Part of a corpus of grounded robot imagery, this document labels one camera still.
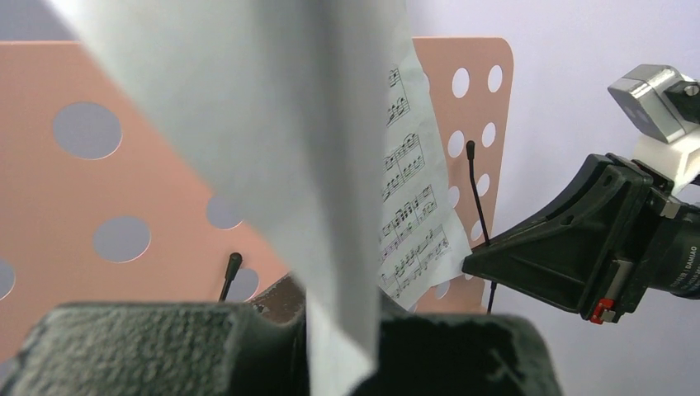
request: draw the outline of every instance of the musical staff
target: musical staff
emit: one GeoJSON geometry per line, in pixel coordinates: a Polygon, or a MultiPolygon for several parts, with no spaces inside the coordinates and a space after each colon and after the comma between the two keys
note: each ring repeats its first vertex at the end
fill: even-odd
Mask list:
{"type": "Polygon", "coordinates": [[[399,208],[394,218],[381,228],[379,237],[380,244],[386,239],[393,237],[381,251],[381,262],[384,262],[391,253],[398,249],[399,245],[405,241],[437,207],[438,203],[433,194],[433,186],[428,185],[422,192],[418,193],[414,199],[406,202],[402,208],[399,208]]]}
{"type": "Polygon", "coordinates": [[[385,180],[388,180],[381,191],[384,202],[424,166],[425,159],[419,137],[416,134],[407,135],[403,144],[384,157],[385,180]]]}
{"type": "Polygon", "coordinates": [[[391,126],[411,110],[404,82],[401,81],[401,74],[397,68],[389,71],[389,89],[391,99],[389,110],[387,111],[388,120],[386,126],[391,126]]]}
{"type": "Polygon", "coordinates": [[[394,299],[401,296],[412,281],[418,279],[424,271],[428,270],[430,262],[434,262],[443,254],[450,251],[450,243],[442,225],[431,229],[425,239],[416,245],[400,261],[394,265],[393,273],[381,274],[381,281],[387,289],[391,289],[390,295],[394,299]]]}

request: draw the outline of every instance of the silver metal block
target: silver metal block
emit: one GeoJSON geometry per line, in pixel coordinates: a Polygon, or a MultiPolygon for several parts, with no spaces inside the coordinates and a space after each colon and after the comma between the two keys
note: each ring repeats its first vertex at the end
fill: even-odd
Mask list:
{"type": "Polygon", "coordinates": [[[696,127],[683,119],[664,93],[683,80],[671,66],[641,64],[608,87],[608,92],[642,134],[669,144],[696,127]]]}
{"type": "Polygon", "coordinates": [[[610,311],[606,309],[603,311],[603,313],[600,314],[600,320],[611,323],[615,319],[615,315],[615,311],[610,311]]]}

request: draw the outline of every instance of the paper sheet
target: paper sheet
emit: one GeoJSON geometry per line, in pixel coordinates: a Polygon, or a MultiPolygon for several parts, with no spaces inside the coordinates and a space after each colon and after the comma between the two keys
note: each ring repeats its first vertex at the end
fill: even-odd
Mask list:
{"type": "Polygon", "coordinates": [[[447,199],[447,163],[438,123],[409,31],[404,0],[395,3],[380,231],[380,287],[408,308],[430,286],[461,274],[471,253],[447,199]]]}
{"type": "MultiPolygon", "coordinates": [[[[312,392],[345,394],[371,374],[384,19],[395,10],[376,0],[49,3],[317,303],[312,392]]],[[[221,276],[212,274],[212,289],[221,276]]]]}

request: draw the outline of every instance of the white wall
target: white wall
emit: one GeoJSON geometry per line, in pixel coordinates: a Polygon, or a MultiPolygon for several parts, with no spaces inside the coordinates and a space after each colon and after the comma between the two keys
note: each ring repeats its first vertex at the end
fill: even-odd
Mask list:
{"type": "MultiPolygon", "coordinates": [[[[408,0],[415,35],[500,36],[515,72],[494,228],[548,203],[589,153],[629,156],[639,134],[606,87],[638,64],[700,78],[694,0],[408,0]]],[[[681,198],[695,202],[692,187],[681,198]]],[[[595,326],[500,288],[494,311],[529,318],[567,395],[700,393],[700,304],[650,290],[636,313],[595,326]]]]}

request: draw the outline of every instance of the sheet music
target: sheet music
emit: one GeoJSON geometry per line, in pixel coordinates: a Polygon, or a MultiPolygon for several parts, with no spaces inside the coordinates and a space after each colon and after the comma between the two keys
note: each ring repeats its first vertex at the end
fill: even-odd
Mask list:
{"type": "Polygon", "coordinates": [[[471,253],[447,200],[447,163],[438,123],[408,27],[404,0],[392,36],[386,116],[379,285],[408,308],[430,286],[461,274],[471,253]]]}

